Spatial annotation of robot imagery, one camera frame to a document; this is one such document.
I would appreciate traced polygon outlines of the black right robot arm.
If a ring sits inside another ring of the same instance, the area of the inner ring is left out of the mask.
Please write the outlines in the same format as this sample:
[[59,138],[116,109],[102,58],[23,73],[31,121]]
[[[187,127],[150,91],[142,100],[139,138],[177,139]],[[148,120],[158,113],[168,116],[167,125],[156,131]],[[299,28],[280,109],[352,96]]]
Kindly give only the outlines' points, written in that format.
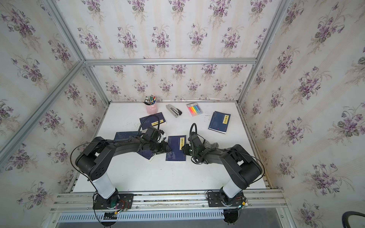
[[230,180],[220,189],[222,200],[229,201],[247,189],[264,174],[259,161],[251,156],[241,145],[221,149],[217,143],[201,140],[193,132],[188,143],[182,146],[183,153],[191,156],[194,164],[221,164],[227,171]]

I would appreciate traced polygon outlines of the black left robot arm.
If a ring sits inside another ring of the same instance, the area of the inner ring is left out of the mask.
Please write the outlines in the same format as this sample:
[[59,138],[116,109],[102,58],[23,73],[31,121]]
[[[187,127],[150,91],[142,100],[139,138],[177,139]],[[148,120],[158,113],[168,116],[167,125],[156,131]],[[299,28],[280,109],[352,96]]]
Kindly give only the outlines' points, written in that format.
[[107,140],[96,137],[75,159],[76,167],[95,187],[99,197],[109,200],[117,195],[117,188],[112,184],[107,169],[115,156],[150,151],[152,154],[164,154],[171,151],[170,146],[162,138],[164,132],[148,127],[145,133],[122,140]]

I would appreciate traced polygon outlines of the grey patterned cloth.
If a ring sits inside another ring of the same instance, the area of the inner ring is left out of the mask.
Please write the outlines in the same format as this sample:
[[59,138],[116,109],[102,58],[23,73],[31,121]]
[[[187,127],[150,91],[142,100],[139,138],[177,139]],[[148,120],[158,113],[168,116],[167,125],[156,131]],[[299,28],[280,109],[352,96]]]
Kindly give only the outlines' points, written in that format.
[[209,141],[205,141],[203,143],[204,147],[206,149],[211,149],[211,148],[219,148],[219,144],[217,142],[214,142],[214,143],[210,143]]

